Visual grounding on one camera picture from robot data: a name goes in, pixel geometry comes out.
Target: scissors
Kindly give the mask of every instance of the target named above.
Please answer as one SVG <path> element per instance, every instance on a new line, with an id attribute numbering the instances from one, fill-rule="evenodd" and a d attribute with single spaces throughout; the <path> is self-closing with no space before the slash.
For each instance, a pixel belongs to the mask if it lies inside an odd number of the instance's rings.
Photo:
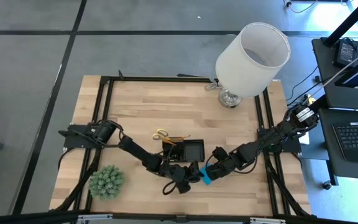
<path id="1" fill-rule="evenodd" d="M 183 136 L 183 137 L 174 137 L 174 138 L 170 138 L 168 137 L 168 133 L 166 130 L 164 129 L 158 129 L 157 132 L 155 134 L 153 134 L 153 139 L 154 140 L 161 140 L 163 142 L 169 143 L 173 146 L 176 146 L 176 144 L 174 142 L 178 142 L 178 141 L 182 141 L 185 138 L 188 138 L 190 136 Z"/>

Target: green plant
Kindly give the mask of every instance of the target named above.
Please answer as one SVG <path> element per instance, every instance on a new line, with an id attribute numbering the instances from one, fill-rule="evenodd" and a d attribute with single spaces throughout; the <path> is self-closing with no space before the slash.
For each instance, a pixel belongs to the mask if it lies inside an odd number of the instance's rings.
<path id="1" fill-rule="evenodd" d="M 89 189 L 93 197 L 102 200 L 117 197 L 124 184 L 124 174 L 116 166 L 103 167 L 94 172 L 89 180 Z"/>

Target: floor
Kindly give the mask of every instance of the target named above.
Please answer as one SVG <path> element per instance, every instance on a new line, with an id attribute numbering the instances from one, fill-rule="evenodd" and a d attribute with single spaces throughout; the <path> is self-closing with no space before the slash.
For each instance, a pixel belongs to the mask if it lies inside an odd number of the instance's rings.
<path id="1" fill-rule="evenodd" d="M 275 0 L 83 2 L 86 7 L 77 24 L 79 31 L 239 31 L 250 22 L 266 22 L 282 31 L 300 31 L 287 32 L 291 59 L 276 76 L 284 83 L 286 97 L 316 67 L 311 46 L 313 35 L 318 38 L 329 34 L 351 12 L 348 6 L 338 2 L 318 2 L 301 14 L 289 11 L 282 1 Z M 217 56 L 234 38 L 233 35 L 77 35 L 74 39 L 69 31 L 76 27 L 80 4 L 81 0 L 0 0 L 0 30 L 4 30 L 0 32 L 3 34 L 0 35 L 0 141 L 5 143 L 0 150 L 0 215 L 11 212 L 58 74 L 63 76 L 63 81 L 25 201 L 25 213 L 48 210 L 63 146 L 63 138 L 57 131 L 65 129 L 71 120 L 83 75 L 117 75 L 120 69 L 124 75 L 184 73 L 214 77 Z M 300 10 L 309 4 L 295 1 L 293 7 Z M 327 12 L 328 18 L 320 16 Z M 22 34 L 26 30 L 41 31 L 37 35 L 18 35 L 20 32 L 9 32 L 13 30 L 21 30 Z M 349 35 L 358 37 L 358 25 L 350 32 Z M 67 48 L 73 39 L 72 49 Z M 70 56 L 68 60 L 63 58 L 65 53 Z M 311 85 L 311 79 L 305 81 L 295 89 L 294 95 Z M 322 190 L 321 183 L 328 180 L 325 162 L 306 159 L 302 162 L 313 214 L 358 222 L 358 179 L 339 178 L 339 186 Z"/>

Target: black desk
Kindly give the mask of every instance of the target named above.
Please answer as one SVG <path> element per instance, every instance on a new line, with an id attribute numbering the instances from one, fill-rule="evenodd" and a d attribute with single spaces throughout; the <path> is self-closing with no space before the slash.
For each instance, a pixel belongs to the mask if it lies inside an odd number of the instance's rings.
<path id="1" fill-rule="evenodd" d="M 358 111 L 320 109 L 321 126 L 328 146 L 329 167 L 334 175 L 358 178 L 358 162 L 346 161 L 336 141 L 332 125 L 343 121 L 358 121 Z"/>
<path id="2" fill-rule="evenodd" d="M 329 160 L 323 130 L 321 129 L 321 122 L 317 127 L 309 131 L 308 134 L 310 143 L 308 145 L 301 145 L 302 155 L 300 158 Z"/>
<path id="3" fill-rule="evenodd" d="M 312 40 L 312 45 L 323 80 L 332 77 L 340 71 L 340 68 L 332 64 L 335 54 L 334 48 L 324 46 L 321 39 Z M 334 82 L 335 80 L 324 87 L 328 106 L 330 108 L 358 109 L 358 90 L 335 86 Z M 319 115 L 326 144 L 321 144 L 322 139 L 320 134 L 320 137 L 316 137 L 317 142 L 314 146 L 316 147 L 316 151 L 326 149 L 328 152 L 327 167 L 331 184 L 338 184 L 336 176 L 358 178 L 358 163 L 345 160 L 332 128 L 334 123 L 358 121 L 358 111 L 320 109 Z"/>
<path id="4" fill-rule="evenodd" d="M 313 39 L 314 54 L 316 55 L 317 65 L 323 80 L 334 76 L 341 69 L 333 65 L 335 49 L 323 45 L 321 39 Z M 332 108 L 352 108 L 358 109 L 358 89 L 336 86 L 335 81 L 340 79 L 340 75 L 335 80 L 324 87 L 327 103 Z"/>

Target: yellow scissors handle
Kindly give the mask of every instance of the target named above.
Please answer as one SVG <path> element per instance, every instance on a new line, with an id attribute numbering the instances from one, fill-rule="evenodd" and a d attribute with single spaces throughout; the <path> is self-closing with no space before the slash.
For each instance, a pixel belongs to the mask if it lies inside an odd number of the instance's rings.
<path id="1" fill-rule="evenodd" d="M 157 134 L 161 134 L 164 137 L 168 137 L 168 132 L 164 129 L 158 129 Z"/>
<path id="2" fill-rule="evenodd" d="M 160 133 L 156 133 L 156 134 L 153 134 L 153 139 L 154 140 L 169 140 L 168 137 L 164 136 L 163 134 L 160 134 Z"/>

